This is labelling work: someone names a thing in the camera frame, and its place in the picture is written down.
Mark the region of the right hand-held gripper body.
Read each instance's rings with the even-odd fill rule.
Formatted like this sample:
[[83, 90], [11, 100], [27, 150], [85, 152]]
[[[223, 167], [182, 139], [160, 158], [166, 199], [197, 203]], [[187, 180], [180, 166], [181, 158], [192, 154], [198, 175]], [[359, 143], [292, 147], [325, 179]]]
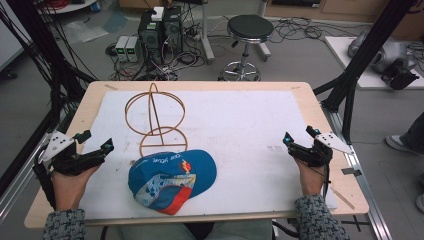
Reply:
[[328, 165], [337, 150], [353, 155], [353, 150], [333, 132], [321, 133], [313, 139], [311, 147], [305, 147], [295, 142], [288, 148], [288, 154], [295, 159], [305, 162], [309, 167], [322, 167]]

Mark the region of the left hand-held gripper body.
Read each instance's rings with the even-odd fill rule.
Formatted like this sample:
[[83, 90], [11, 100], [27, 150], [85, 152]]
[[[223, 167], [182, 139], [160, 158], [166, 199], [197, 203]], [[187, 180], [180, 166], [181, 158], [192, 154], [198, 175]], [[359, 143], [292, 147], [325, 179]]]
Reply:
[[77, 176], [105, 162], [106, 156], [100, 154], [100, 148], [86, 154], [78, 154], [76, 144], [79, 143], [74, 136], [54, 131], [50, 135], [47, 149], [42, 153], [42, 160], [44, 162], [50, 160], [50, 166], [54, 171], [68, 176]]

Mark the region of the person's right hand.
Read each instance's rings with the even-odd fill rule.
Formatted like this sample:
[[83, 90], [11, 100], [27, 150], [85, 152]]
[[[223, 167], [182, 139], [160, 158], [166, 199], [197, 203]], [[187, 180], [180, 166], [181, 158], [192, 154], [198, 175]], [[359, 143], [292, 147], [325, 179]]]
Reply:
[[301, 160], [295, 160], [300, 173], [300, 184], [302, 193], [307, 195], [318, 195], [321, 193], [325, 177], [324, 167], [309, 167]]

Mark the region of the thin wooden stick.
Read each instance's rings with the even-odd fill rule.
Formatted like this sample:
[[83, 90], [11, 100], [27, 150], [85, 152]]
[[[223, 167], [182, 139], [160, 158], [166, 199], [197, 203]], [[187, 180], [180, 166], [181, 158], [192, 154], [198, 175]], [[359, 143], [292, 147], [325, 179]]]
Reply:
[[347, 206], [349, 206], [352, 210], [355, 210], [355, 206], [346, 198], [344, 197], [338, 190], [336, 190], [333, 187], [330, 187], [330, 189], [333, 191], [333, 193], [340, 198]]

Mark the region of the blue printed cap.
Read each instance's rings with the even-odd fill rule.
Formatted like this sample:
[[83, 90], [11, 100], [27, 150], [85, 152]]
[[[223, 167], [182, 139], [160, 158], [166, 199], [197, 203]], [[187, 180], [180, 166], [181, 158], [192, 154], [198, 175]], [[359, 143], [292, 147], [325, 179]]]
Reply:
[[187, 200], [208, 190], [216, 176], [215, 161], [204, 150], [160, 152], [131, 166], [128, 187], [142, 206], [175, 215]]

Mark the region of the white floor board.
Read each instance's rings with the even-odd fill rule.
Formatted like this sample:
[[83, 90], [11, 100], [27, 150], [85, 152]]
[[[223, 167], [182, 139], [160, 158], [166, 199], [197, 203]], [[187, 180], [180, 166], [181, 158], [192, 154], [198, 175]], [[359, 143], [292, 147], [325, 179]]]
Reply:
[[[354, 40], [354, 37], [333, 37], [326, 36], [325, 42], [343, 68], [350, 63], [348, 56], [348, 47]], [[417, 72], [417, 68], [412, 73], [418, 76], [418, 79], [406, 87], [406, 90], [424, 90], [424, 77]], [[382, 80], [381, 76], [368, 67], [358, 80], [357, 86], [362, 90], [390, 90]]]

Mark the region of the grey power supply unit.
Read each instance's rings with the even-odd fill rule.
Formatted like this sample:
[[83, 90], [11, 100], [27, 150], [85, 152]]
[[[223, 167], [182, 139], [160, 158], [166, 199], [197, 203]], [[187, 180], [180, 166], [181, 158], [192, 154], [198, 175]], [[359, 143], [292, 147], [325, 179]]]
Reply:
[[140, 58], [141, 49], [138, 38], [130, 36], [126, 44], [126, 53], [129, 62], [137, 62]]
[[128, 36], [120, 36], [116, 45], [115, 45], [115, 51], [117, 53], [117, 57], [120, 62], [127, 62], [128, 57], [126, 54], [126, 44], [129, 40]]

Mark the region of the clear plastic sheet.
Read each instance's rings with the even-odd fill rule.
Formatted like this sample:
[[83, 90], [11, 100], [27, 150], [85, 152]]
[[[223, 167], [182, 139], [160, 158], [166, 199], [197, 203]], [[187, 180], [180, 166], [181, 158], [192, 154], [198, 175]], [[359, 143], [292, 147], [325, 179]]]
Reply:
[[86, 43], [108, 34], [102, 27], [88, 27], [83, 21], [74, 21], [64, 26], [64, 32], [69, 43]]

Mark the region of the grey and black device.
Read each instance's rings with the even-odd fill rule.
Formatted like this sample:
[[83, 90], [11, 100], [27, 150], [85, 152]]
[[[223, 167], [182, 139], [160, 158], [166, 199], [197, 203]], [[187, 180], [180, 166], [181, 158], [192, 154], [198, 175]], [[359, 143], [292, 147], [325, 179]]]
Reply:
[[359, 86], [369, 89], [402, 90], [420, 79], [417, 61], [406, 44], [389, 38], [372, 57]]

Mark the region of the black round stool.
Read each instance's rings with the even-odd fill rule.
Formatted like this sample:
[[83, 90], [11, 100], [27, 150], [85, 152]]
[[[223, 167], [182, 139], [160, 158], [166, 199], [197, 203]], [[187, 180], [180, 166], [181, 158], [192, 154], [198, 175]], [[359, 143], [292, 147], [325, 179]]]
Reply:
[[244, 51], [240, 61], [226, 65], [218, 76], [219, 81], [260, 81], [259, 69], [247, 61], [251, 45], [259, 45], [268, 41], [274, 31], [272, 23], [258, 15], [238, 15], [232, 17], [227, 24], [228, 34], [235, 39], [232, 47], [244, 43]]

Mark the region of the black computer tower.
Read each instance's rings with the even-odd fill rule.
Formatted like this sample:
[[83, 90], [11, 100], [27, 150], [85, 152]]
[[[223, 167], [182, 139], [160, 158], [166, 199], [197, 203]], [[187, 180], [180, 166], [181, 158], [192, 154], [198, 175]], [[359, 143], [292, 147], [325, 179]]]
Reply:
[[167, 47], [175, 54], [183, 52], [181, 14], [181, 7], [174, 6], [165, 10], [163, 18]]
[[161, 47], [164, 41], [163, 23], [152, 20], [152, 10], [145, 11], [140, 20], [138, 35], [143, 55], [156, 64], [162, 63]]

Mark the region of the grey metal stand leg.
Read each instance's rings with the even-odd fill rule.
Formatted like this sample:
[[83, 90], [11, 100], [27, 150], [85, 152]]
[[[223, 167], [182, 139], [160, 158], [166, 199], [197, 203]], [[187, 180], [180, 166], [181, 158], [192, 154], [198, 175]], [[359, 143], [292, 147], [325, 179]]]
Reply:
[[202, 33], [201, 42], [206, 56], [206, 63], [212, 64], [215, 61], [211, 44], [208, 38], [208, 0], [201, 0], [202, 6]]

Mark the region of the round white table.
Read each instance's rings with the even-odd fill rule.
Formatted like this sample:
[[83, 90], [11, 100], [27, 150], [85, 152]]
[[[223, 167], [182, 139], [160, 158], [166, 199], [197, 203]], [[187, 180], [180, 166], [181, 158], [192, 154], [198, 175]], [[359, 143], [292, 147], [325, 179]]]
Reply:
[[98, 0], [39, 0], [36, 9], [39, 13], [62, 14], [89, 7]]

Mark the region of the aluminium rail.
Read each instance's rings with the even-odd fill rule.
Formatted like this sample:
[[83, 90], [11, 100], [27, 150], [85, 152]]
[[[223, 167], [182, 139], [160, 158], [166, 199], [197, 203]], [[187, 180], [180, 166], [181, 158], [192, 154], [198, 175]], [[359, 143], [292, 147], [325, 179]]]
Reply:
[[376, 200], [369, 187], [365, 173], [360, 164], [359, 158], [352, 144], [349, 144], [347, 139], [342, 134], [343, 120], [338, 113], [333, 113], [330, 110], [323, 108], [323, 112], [333, 130], [333, 132], [353, 151], [352, 154], [346, 154], [345, 158], [350, 168], [355, 174], [355, 179], [359, 184], [361, 193], [368, 204], [367, 217], [372, 226], [374, 235], [377, 240], [393, 240], [384, 220], [384, 217], [378, 207]]

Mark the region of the black frame stand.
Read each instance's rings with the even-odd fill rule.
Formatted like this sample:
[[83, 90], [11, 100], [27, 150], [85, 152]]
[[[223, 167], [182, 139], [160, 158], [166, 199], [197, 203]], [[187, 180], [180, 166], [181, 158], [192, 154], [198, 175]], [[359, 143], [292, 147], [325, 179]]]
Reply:
[[39, 4], [39, 0], [0, 3], [0, 21], [22, 46], [50, 88], [50, 110], [0, 176], [0, 198], [12, 189], [13, 182], [29, 161], [30, 153], [45, 134], [70, 126], [77, 104], [82, 101], [88, 85], [96, 80], [91, 71], [82, 71], [75, 65], [79, 57], [69, 44], [65, 46], [70, 56], [63, 54], [53, 35], [58, 32], [64, 37], [63, 28], [48, 23], [48, 15], [38, 7]]
[[341, 134], [348, 144], [351, 143], [351, 121], [357, 82], [414, 4], [415, 0], [390, 0], [343, 72], [313, 90], [315, 95], [331, 90], [329, 96], [321, 102], [321, 106], [330, 113], [337, 113], [340, 104], [345, 102]]

